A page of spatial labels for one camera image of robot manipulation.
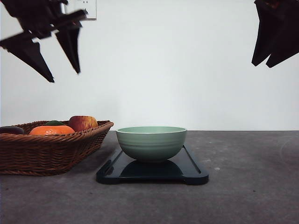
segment woven basket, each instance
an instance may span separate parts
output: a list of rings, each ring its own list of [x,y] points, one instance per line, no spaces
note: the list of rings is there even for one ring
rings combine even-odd
[[[47,121],[15,125],[25,134],[0,134],[0,174],[50,176],[63,174],[95,152],[113,122],[98,121],[98,127],[72,134],[29,135]]]

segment orange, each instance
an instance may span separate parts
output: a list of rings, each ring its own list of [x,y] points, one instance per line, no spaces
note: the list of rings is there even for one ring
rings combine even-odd
[[[48,134],[70,134],[75,133],[74,129],[66,125],[61,126],[38,126],[31,130],[32,135],[48,135]]]

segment black serving tray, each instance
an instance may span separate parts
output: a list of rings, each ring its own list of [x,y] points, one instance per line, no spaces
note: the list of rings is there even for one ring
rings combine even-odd
[[[190,185],[208,182],[208,172],[196,162],[184,145],[171,159],[159,163],[144,163],[127,156],[117,148],[113,156],[97,172],[97,182],[118,184],[129,181],[184,181]]]

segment white wall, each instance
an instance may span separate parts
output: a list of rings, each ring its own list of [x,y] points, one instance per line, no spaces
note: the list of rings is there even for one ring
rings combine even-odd
[[[1,10],[1,38],[20,32]],[[55,37],[40,41],[55,84],[1,50],[1,125],[85,114],[112,130],[299,130],[299,56],[251,64],[253,0],[98,0],[82,24],[79,76]]]

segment red apple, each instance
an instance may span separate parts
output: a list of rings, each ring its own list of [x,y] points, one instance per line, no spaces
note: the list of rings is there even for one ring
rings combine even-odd
[[[89,128],[97,127],[98,122],[92,116],[72,116],[69,120],[69,126],[76,132]]]

